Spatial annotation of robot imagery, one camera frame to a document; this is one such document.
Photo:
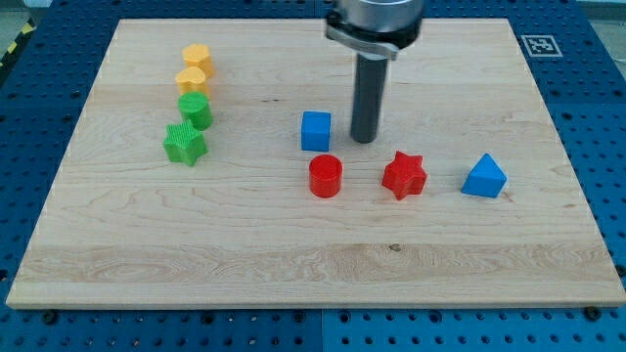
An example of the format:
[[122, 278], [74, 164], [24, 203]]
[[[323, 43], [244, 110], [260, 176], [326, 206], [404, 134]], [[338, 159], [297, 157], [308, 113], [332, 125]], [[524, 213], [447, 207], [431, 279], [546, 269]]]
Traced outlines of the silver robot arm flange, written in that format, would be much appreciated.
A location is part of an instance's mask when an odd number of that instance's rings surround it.
[[337, 0], [326, 36], [370, 60], [397, 59], [420, 34], [424, 0]]

